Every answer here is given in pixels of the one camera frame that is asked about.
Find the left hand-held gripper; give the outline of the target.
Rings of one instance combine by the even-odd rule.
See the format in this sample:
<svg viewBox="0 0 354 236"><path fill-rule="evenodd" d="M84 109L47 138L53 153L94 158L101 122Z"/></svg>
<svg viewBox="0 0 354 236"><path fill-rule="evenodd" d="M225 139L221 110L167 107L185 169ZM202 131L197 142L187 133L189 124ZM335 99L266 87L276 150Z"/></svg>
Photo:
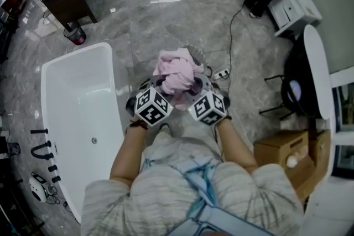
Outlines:
<svg viewBox="0 0 354 236"><path fill-rule="evenodd" d="M163 91L164 81L165 76L152 76L142 82L129 96L126 111L131 116L138 116L150 127L168 118L173 110L170 104L173 96Z"/></svg>

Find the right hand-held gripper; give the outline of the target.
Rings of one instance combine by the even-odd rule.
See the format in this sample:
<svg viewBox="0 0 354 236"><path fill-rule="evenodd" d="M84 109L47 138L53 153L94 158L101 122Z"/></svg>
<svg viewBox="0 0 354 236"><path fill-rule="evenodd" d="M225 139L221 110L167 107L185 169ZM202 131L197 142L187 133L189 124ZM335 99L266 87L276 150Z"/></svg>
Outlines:
<svg viewBox="0 0 354 236"><path fill-rule="evenodd" d="M188 112L195 121L212 126L226 118L230 98L226 91L204 74L196 74L188 90Z"/></svg>

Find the pink cloth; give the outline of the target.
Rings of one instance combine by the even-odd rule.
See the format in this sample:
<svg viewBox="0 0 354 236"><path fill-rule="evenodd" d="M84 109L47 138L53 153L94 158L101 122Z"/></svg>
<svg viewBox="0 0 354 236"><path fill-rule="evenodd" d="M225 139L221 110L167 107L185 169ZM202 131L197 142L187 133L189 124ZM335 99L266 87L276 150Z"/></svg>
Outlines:
<svg viewBox="0 0 354 236"><path fill-rule="evenodd" d="M195 63L187 48L178 48L174 51L160 51L153 75L165 77L162 82L162 91L173 96L175 108L185 111L189 103L183 92L191 90L195 83L194 75L203 72L204 65Z"/></svg>

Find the striped laundry basket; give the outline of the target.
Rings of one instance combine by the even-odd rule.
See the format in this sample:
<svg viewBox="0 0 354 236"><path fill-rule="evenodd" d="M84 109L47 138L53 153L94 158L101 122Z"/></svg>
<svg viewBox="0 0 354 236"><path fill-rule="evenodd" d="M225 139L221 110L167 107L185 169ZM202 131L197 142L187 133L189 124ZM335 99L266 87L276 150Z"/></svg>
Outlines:
<svg viewBox="0 0 354 236"><path fill-rule="evenodd" d="M193 45L185 45L175 50L178 59L177 75L187 79L188 81L198 78L203 81L203 85L210 85L212 69L207 62L206 56L201 49Z"/></svg>

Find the person's right forearm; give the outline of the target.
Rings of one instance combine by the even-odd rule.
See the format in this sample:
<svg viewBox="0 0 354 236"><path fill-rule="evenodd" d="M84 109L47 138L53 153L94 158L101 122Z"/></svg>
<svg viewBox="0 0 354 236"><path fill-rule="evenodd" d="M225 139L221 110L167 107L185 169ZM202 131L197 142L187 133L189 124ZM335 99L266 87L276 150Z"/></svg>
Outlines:
<svg viewBox="0 0 354 236"><path fill-rule="evenodd" d="M249 147L239 136L230 119L225 118L217 124L224 158L227 162L233 162L249 174L258 168L257 162Z"/></svg>

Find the white power strip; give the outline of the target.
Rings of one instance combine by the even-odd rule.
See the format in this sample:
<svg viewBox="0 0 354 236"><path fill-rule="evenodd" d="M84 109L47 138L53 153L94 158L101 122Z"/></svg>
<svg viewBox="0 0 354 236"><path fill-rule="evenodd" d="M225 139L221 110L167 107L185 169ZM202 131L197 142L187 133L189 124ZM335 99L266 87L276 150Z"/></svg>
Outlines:
<svg viewBox="0 0 354 236"><path fill-rule="evenodd" d="M218 80L218 79L222 78L222 79L226 80L229 78L229 76L230 76L230 72L228 71L228 69L224 69L221 71L216 71L213 74L213 79Z"/></svg>

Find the white rectangular bathtub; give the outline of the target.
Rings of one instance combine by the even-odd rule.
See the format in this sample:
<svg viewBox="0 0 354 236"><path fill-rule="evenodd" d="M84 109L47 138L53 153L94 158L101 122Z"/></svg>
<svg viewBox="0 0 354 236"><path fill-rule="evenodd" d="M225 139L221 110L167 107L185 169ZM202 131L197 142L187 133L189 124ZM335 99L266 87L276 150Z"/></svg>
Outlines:
<svg viewBox="0 0 354 236"><path fill-rule="evenodd" d="M41 117L54 177L76 220L85 188L109 178L129 122L127 70L108 43L94 44L41 68Z"/></svg>

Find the black round stool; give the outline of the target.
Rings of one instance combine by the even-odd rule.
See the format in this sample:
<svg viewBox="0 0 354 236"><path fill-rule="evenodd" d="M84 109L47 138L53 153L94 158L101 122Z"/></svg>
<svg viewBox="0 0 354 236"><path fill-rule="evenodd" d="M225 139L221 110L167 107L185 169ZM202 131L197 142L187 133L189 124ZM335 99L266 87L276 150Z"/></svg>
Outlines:
<svg viewBox="0 0 354 236"><path fill-rule="evenodd" d="M284 75L276 75L273 77L265 78L264 80L270 81L275 78L280 78L282 81L281 90L280 90L280 94L282 97L282 103L277 107L273 107L273 108L269 108L269 109L266 109L263 111L259 111L258 113L265 114L268 112L279 110L281 108L286 108L290 112L288 114L280 117L279 118L280 121L285 120L286 118L290 117L292 114L303 113L303 109L300 105L302 90L301 90L301 86L299 85L298 81L290 80L290 79L286 78Z"/></svg>

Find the white paper ball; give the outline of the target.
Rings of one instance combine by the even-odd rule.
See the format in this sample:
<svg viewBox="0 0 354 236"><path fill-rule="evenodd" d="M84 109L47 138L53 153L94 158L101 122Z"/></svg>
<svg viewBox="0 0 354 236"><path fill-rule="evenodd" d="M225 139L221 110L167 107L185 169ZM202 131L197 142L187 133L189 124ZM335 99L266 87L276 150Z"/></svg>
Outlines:
<svg viewBox="0 0 354 236"><path fill-rule="evenodd" d="M289 155L286 160L286 166L289 169L295 168L298 164L298 160L295 155Z"/></svg>

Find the light blue chest harness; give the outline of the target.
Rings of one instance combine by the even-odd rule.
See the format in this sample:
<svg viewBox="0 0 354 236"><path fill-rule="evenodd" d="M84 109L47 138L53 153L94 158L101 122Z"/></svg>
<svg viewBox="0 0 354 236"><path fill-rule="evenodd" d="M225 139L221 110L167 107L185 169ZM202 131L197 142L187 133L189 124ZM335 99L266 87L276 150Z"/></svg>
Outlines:
<svg viewBox="0 0 354 236"><path fill-rule="evenodd" d="M168 231L165 236L202 236L206 233L224 233L229 236L275 236L269 231L235 216L219 205L211 183L218 160L196 156L186 161L170 164L197 192L186 218Z"/></svg>

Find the black and white oval bathtub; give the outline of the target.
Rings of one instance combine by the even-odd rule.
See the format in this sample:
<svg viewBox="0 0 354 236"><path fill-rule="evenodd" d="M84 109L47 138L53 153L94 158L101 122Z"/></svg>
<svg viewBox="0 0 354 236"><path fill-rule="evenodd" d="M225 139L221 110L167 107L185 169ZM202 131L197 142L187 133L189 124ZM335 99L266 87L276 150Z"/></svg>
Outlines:
<svg viewBox="0 0 354 236"><path fill-rule="evenodd" d="M333 110L329 68L321 37L308 24L298 36L284 64L284 75L300 88L301 112L309 118L327 120Z"/></svg>

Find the black gooseneck faucet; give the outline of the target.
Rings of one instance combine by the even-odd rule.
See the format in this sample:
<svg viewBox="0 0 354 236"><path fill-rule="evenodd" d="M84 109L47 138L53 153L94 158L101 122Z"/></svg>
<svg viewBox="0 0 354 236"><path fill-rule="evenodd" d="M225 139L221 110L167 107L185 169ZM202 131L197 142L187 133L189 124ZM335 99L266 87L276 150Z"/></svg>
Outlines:
<svg viewBox="0 0 354 236"><path fill-rule="evenodd" d="M44 148L50 148L51 147L51 142L48 140L46 143L35 146L33 148L31 148L31 155L37 159L41 159L41 160L50 160L54 158L54 154L53 153L47 153L44 155L39 155L37 154L38 150L44 149Z"/></svg>

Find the white drawer cabinet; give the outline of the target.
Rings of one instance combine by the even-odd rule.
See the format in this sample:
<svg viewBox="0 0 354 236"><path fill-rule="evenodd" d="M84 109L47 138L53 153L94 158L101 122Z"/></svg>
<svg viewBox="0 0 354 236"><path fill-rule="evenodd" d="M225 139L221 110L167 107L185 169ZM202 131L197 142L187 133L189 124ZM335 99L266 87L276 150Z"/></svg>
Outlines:
<svg viewBox="0 0 354 236"><path fill-rule="evenodd" d="M306 25L322 21L313 0L272 0L268 8L278 27L276 37L299 34Z"/></svg>

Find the white framed glass door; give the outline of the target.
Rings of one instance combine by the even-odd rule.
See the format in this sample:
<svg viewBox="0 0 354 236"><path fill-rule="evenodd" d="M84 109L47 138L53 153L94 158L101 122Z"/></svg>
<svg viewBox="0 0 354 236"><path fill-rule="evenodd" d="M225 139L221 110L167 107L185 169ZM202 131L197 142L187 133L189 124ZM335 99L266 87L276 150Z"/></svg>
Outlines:
<svg viewBox="0 0 354 236"><path fill-rule="evenodd" d="M335 157L332 176L354 180L354 82L333 89Z"/></svg>

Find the white round device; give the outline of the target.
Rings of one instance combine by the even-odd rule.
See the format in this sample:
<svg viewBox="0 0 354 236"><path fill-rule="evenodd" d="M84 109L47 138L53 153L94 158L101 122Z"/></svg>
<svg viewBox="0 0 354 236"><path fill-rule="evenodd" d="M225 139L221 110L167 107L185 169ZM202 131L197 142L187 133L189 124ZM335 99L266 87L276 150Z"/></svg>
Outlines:
<svg viewBox="0 0 354 236"><path fill-rule="evenodd" d="M39 174L32 172L29 178L29 186L32 195L40 202L46 202L48 198L48 182Z"/></svg>

